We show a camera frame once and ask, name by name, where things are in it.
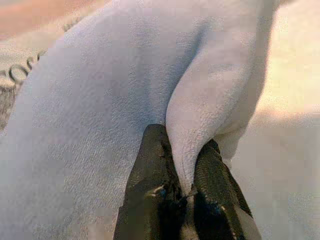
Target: beige surface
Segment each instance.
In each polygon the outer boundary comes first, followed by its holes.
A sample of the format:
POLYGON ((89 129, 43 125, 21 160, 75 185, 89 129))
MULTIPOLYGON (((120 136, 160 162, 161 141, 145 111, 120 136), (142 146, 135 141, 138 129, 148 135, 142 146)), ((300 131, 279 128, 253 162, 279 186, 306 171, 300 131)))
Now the beige surface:
POLYGON ((320 239, 320 1, 282 7, 232 171, 263 240, 320 239))

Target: fabric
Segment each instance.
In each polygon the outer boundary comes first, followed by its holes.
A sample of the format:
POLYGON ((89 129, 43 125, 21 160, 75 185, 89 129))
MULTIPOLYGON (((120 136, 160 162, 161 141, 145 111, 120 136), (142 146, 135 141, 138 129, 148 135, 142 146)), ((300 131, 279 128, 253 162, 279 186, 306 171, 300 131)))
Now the fabric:
POLYGON ((28 74, 55 41, 107 0, 0 1, 0 131, 28 74))
POLYGON ((112 235, 145 127, 185 192, 215 137, 230 165, 265 76, 273 1, 113 1, 28 74, 0 145, 0 238, 112 235))

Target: white fabric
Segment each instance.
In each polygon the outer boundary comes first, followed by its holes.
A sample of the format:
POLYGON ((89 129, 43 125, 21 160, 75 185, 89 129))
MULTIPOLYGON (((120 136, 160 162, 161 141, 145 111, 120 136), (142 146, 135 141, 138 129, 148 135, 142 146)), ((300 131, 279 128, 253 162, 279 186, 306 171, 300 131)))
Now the white fabric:
POLYGON ((114 1, 60 38, 0 145, 0 236, 112 234, 148 124, 166 124, 185 192, 215 138, 228 165, 264 84, 273 2, 114 1))

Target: white towel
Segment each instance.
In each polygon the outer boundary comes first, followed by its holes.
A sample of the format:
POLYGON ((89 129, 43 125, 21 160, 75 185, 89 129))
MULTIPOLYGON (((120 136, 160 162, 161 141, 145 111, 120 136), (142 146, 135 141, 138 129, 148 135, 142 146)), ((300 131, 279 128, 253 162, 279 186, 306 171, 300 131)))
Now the white towel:
POLYGON ((263 88, 273 3, 116 0, 68 31, 4 130, 1 239, 81 240, 98 221, 112 233, 149 124, 166 124, 185 192, 210 138, 230 165, 263 88))

